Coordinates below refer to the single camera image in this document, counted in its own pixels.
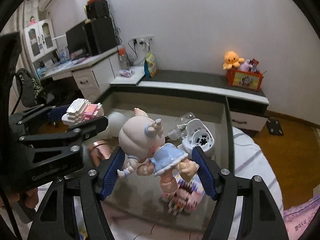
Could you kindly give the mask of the person's left hand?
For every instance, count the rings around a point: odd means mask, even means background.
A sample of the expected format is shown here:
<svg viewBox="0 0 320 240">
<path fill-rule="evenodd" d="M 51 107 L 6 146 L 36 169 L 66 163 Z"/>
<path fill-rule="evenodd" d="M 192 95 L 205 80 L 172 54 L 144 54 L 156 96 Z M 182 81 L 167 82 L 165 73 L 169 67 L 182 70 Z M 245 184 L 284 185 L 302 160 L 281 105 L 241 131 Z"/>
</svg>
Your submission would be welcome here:
<svg viewBox="0 0 320 240">
<path fill-rule="evenodd" d="M 9 188 L 1 188 L 1 209 L 5 210 L 5 200 L 8 207 L 12 208 L 24 220 L 33 220 L 36 215 L 35 207 L 39 203 L 39 188 L 25 192 L 15 192 Z"/>
</svg>

